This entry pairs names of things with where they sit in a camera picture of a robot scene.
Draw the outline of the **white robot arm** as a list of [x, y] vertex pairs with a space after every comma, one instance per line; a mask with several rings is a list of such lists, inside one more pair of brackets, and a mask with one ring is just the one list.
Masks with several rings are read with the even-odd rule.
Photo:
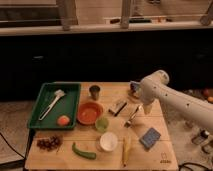
[[169, 75], [164, 70], [157, 70], [140, 81], [141, 101], [150, 105], [159, 99], [213, 134], [213, 104], [186, 95], [168, 87]]

